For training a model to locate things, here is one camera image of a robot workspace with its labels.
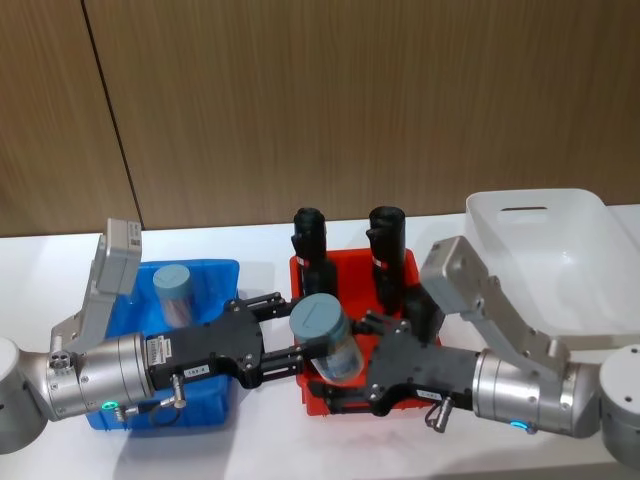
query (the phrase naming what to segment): robotic arm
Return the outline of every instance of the robotic arm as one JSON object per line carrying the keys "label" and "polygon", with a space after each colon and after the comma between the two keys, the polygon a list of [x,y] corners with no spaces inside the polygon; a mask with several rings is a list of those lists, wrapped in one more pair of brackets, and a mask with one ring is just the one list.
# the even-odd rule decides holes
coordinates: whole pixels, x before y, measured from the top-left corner
{"label": "robotic arm", "polygon": [[[295,305],[277,293],[234,300],[208,325],[104,340],[116,295],[133,287],[140,247],[139,224],[110,220],[83,308],[53,328],[50,352],[23,352],[0,338],[0,453],[28,445],[48,420],[99,409],[113,409],[121,420],[155,408],[179,410],[188,401],[185,383],[227,374],[255,388],[327,355],[325,339],[264,351],[259,323],[287,316]],[[434,419],[428,414],[427,424],[438,432],[446,430],[454,408],[528,433],[583,438],[602,425],[614,457],[640,468],[640,346],[619,350],[601,367],[570,362],[561,341],[526,325],[464,237],[434,244],[421,283],[442,312],[472,322],[489,349],[437,346],[415,335],[409,321],[368,314],[353,326],[356,333],[380,335],[367,385],[310,385],[332,413],[383,416],[415,397],[436,402],[439,412]],[[150,400],[167,387],[170,398]]]}

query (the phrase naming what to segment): green indicator light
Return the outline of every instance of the green indicator light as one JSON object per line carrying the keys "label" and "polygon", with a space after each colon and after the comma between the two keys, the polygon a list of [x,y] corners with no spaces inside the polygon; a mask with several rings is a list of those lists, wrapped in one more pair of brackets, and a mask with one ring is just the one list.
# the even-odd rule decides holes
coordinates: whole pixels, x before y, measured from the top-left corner
{"label": "green indicator light", "polygon": [[114,408],[118,408],[118,402],[104,402],[102,404],[103,410],[113,410]]}

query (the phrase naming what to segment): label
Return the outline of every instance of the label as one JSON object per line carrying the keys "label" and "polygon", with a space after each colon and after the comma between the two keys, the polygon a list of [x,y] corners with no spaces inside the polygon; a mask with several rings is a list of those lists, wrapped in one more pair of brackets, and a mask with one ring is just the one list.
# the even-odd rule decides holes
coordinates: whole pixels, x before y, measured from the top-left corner
{"label": "label", "polygon": [[167,363],[167,358],[171,356],[171,340],[160,335],[151,340],[147,340],[147,361],[149,365],[162,365]]}
{"label": "label", "polygon": [[199,367],[189,368],[184,371],[185,378],[198,377],[209,373],[209,365],[200,365]]}
{"label": "label", "polygon": [[128,223],[128,237],[130,247],[140,247],[142,245],[142,234],[140,233],[140,224],[138,222]]}
{"label": "label", "polygon": [[442,395],[435,392],[427,392],[426,390],[416,390],[416,393],[419,397],[428,398],[429,400],[437,400],[439,402],[442,401]]}

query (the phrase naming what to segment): wood panel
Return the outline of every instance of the wood panel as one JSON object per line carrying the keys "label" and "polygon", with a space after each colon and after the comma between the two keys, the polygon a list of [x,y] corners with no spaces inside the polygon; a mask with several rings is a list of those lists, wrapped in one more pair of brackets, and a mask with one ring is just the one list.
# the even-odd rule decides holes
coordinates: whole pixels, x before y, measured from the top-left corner
{"label": "wood panel", "polygon": [[87,0],[148,227],[640,202],[640,2]]}
{"label": "wood panel", "polygon": [[137,219],[79,0],[0,2],[0,235]]}

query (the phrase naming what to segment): blue indicator light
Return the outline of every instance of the blue indicator light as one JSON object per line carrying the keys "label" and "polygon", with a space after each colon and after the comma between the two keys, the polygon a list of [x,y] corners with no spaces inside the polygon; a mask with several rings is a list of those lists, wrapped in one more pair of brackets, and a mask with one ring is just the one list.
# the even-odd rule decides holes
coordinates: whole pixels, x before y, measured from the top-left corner
{"label": "blue indicator light", "polygon": [[114,408],[118,408],[118,402],[104,402],[102,404],[103,410],[113,410]]}
{"label": "blue indicator light", "polygon": [[529,425],[527,425],[524,422],[521,422],[519,420],[512,420],[511,421],[511,426],[515,427],[515,428],[519,428],[520,430],[524,430],[525,432],[527,432],[529,430]]}

